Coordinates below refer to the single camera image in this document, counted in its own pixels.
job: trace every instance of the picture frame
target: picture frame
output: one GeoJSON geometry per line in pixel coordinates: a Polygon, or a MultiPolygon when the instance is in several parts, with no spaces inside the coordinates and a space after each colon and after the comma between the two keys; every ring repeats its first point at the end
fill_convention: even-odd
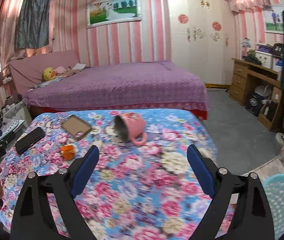
{"type": "Polygon", "coordinates": [[[141,0],[98,0],[87,4],[87,28],[141,20],[141,0]]]}
{"type": "Polygon", "coordinates": [[[265,33],[284,34],[283,28],[284,4],[271,4],[263,10],[263,24],[265,33]]]}

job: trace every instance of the floor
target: floor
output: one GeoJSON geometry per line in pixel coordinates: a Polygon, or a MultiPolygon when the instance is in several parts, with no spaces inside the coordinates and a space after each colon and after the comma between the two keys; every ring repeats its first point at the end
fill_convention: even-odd
{"type": "Polygon", "coordinates": [[[253,172],[258,174],[261,182],[265,181],[268,177],[273,176],[278,173],[284,174],[284,162],[280,156],[277,156],[273,160],[269,161],[260,168],[254,169],[253,172]]]}
{"type": "Polygon", "coordinates": [[[257,118],[229,98],[223,89],[208,89],[209,114],[204,121],[217,149],[219,167],[242,175],[279,155],[281,146],[257,118]]]}

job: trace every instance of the pink striped wallpaper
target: pink striped wallpaper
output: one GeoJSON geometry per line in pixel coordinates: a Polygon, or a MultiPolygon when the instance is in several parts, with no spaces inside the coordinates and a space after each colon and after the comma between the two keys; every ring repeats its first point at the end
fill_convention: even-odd
{"type": "Polygon", "coordinates": [[[81,63],[100,66],[171,59],[167,0],[141,0],[140,22],[87,29],[86,4],[94,1],[72,0],[73,46],[81,63]]]}
{"type": "MultiPolygon", "coordinates": [[[[284,4],[284,0],[270,0],[271,4],[284,4]]],[[[236,57],[240,58],[242,53],[241,41],[245,37],[251,40],[252,45],[255,42],[263,42],[273,45],[277,42],[284,42],[283,34],[265,33],[263,26],[263,11],[261,8],[254,10],[248,9],[241,11],[234,15],[235,28],[236,28],[236,57]]]]}
{"type": "Polygon", "coordinates": [[[54,52],[74,49],[71,0],[55,0],[53,39],[54,52]]]}

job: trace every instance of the desk drawer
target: desk drawer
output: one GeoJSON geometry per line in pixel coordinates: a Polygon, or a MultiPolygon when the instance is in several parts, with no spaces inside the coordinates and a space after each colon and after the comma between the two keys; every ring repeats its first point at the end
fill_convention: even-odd
{"type": "Polygon", "coordinates": [[[244,90],[245,78],[234,74],[232,78],[232,84],[244,90]]]}
{"type": "Polygon", "coordinates": [[[234,71],[233,73],[242,77],[246,77],[248,67],[242,66],[239,64],[234,64],[234,71]]]}
{"type": "Polygon", "coordinates": [[[232,84],[230,87],[230,95],[237,98],[241,102],[244,96],[244,90],[232,84]]]}

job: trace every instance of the stuffed toy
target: stuffed toy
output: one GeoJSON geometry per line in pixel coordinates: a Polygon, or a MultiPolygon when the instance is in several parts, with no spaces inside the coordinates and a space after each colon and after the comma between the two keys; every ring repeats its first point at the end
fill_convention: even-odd
{"type": "Polygon", "coordinates": [[[48,67],[48,68],[44,69],[44,71],[43,71],[43,79],[45,81],[50,81],[50,80],[55,79],[55,71],[54,71],[54,69],[51,68],[51,67],[48,67]]]}

